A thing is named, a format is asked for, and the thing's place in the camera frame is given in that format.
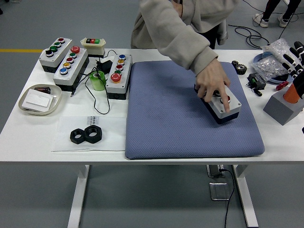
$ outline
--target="table leg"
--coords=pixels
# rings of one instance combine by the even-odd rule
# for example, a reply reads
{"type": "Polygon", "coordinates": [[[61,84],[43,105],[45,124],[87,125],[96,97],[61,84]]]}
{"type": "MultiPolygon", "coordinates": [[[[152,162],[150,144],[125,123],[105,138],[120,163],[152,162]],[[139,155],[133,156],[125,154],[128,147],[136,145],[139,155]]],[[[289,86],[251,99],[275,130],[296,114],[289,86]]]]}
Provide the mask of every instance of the table leg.
{"type": "Polygon", "coordinates": [[[77,179],[77,184],[76,184],[72,208],[71,208],[71,214],[67,228],[79,227],[82,204],[86,192],[86,181],[89,174],[90,165],[78,165],[78,166],[74,166],[74,169],[78,174],[78,179],[77,179]]]}
{"type": "Polygon", "coordinates": [[[258,227],[255,210],[253,208],[245,178],[245,171],[248,171],[248,165],[233,165],[233,169],[236,177],[238,192],[241,197],[247,227],[258,227]]]}

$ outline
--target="white tray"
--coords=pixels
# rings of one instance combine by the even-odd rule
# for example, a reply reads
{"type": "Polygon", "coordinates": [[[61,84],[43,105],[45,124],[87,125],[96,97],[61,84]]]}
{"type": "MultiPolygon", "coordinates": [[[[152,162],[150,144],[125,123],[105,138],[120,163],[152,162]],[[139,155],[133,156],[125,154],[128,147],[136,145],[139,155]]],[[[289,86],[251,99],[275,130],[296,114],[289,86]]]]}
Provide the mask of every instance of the white tray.
{"type": "Polygon", "coordinates": [[[59,103],[60,98],[61,98],[61,94],[62,94],[62,90],[57,85],[47,85],[47,84],[33,85],[33,86],[31,86],[30,88],[28,88],[24,92],[24,94],[22,95],[22,97],[20,98],[20,100],[18,102],[18,106],[19,106],[19,108],[23,112],[25,112],[27,114],[31,114],[31,115],[47,115],[47,114],[51,113],[52,111],[54,111],[57,108],[58,103],[59,103]],[[49,110],[46,111],[46,112],[35,112],[35,111],[32,111],[32,110],[27,110],[27,109],[25,109],[25,108],[22,107],[22,104],[24,102],[25,97],[28,94],[29,89],[34,89],[35,87],[50,87],[50,89],[51,89],[51,95],[53,95],[54,97],[53,97],[53,100],[52,100],[52,103],[51,103],[51,106],[50,106],[49,110]]]}

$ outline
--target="control station box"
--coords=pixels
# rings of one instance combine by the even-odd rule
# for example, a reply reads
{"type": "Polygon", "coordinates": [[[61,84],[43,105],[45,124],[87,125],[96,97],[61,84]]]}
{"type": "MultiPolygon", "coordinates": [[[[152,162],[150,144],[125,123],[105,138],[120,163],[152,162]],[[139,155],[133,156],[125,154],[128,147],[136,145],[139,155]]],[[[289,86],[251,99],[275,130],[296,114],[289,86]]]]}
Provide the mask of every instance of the control station box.
{"type": "Polygon", "coordinates": [[[64,57],[62,65],[53,76],[55,84],[63,91],[73,92],[77,88],[88,63],[87,50],[78,46],[72,46],[64,57]]]}
{"type": "Polygon", "coordinates": [[[84,38],[80,41],[81,45],[86,48],[89,57],[104,57],[105,40],[95,38],[84,38]]]}
{"type": "Polygon", "coordinates": [[[73,46],[73,41],[67,38],[58,38],[50,46],[44,49],[39,57],[39,61],[45,72],[55,73],[65,55],[73,46]]]}
{"type": "Polygon", "coordinates": [[[209,103],[205,102],[204,99],[201,98],[204,105],[207,107],[207,109],[218,124],[223,124],[237,118],[242,107],[240,101],[234,96],[234,94],[227,86],[225,86],[225,90],[228,96],[228,102],[230,107],[229,113],[225,112],[222,98],[217,90],[214,91],[211,101],[209,103]]]}
{"type": "Polygon", "coordinates": [[[127,99],[131,67],[131,55],[118,54],[114,57],[109,78],[106,82],[109,99],[127,99]]]}

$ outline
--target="blue cushion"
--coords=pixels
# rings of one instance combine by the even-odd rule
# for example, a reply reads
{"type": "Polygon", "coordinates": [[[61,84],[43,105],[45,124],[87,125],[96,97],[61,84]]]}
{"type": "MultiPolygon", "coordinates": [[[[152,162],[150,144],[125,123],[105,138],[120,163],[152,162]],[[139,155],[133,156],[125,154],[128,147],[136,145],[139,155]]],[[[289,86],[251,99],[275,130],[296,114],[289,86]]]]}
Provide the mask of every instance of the blue cushion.
{"type": "Polygon", "coordinates": [[[243,157],[264,144],[231,63],[222,62],[238,118],[217,124],[194,91],[195,75],[172,61],[133,64],[126,125],[129,159],[243,157]]]}

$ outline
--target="pant leg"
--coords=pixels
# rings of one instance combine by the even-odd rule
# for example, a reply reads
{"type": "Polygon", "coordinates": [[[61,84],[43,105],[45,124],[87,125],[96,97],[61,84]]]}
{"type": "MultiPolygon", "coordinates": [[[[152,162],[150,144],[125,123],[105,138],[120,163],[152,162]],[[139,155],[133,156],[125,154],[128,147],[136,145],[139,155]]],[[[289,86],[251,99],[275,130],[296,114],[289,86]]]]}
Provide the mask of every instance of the pant leg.
{"type": "Polygon", "coordinates": [[[217,34],[218,34],[219,26],[217,25],[213,29],[209,30],[205,33],[200,33],[202,36],[204,36],[207,40],[210,42],[210,48],[215,49],[215,43],[217,41],[217,34]]]}
{"type": "Polygon", "coordinates": [[[290,19],[291,15],[296,11],[301,0],[290,0],[286,13],[283,15],[283,19],[290,19]]]}
{"type": "Polygon", "coordinates": [[[263,19],[269,19],[270,15],[275,11],[277,5],[279,4],[280,0],[269,0],[266,5],[265,12],[263,14],[263,19]]]}

